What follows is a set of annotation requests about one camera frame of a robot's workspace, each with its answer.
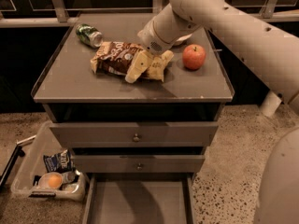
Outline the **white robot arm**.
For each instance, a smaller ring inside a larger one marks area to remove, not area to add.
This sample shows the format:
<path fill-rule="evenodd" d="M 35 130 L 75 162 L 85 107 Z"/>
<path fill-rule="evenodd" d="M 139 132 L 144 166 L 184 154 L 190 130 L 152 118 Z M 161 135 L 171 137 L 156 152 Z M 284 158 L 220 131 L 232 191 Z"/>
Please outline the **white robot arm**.
<path fill-rule="evenodd" d="M 145 50 L 159 55 L 201 26 L 299 112 L 299 38 L 224 0 L 169 0 L 138 37 Z M 299 128 L 283 135 L 268 158 L 254 224 L 299 224 Z"/>

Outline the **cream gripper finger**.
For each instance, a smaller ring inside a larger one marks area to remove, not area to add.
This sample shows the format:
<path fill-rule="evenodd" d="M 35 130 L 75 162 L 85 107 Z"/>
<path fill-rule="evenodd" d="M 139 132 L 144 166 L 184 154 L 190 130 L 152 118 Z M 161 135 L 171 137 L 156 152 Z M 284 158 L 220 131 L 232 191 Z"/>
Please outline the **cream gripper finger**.
<path fill-rule="evenodd" d="M 128 83 L 134 83 L 145 72 L 153 61 L 153 55 L 146 51 L 141 50 L 137 52 L 131 62 L 131 65 L 125 76 Z"/>

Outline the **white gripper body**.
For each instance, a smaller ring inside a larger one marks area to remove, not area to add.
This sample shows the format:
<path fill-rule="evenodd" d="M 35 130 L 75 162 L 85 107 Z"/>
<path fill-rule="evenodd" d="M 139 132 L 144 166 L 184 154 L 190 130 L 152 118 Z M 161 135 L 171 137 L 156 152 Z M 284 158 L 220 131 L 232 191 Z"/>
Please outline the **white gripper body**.
<path fill-rule="evenodd" d="M 172 48 L 178 39 L 192 34 L 199 26 L 177 15 L 168 4 L 138 33 L 141 46 L 154 55 Z"/>

